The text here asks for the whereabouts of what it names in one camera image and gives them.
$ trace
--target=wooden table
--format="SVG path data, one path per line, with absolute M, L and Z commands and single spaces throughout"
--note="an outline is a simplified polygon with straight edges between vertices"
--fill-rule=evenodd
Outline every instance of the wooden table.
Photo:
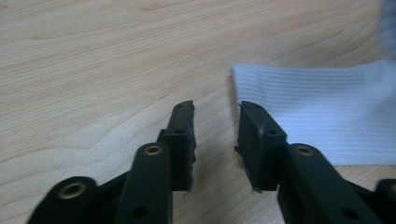
M 0 221 L 24 223 L 73 175 L 128 170 L 173 105 L 194 100 L 198 148 L 174 223 L 282 223 L 236 144 L 232 63 L 350 66 L 382 58 L 379 1 L 0 1 Z M 372 189 L 395 166 L 337 167 Z

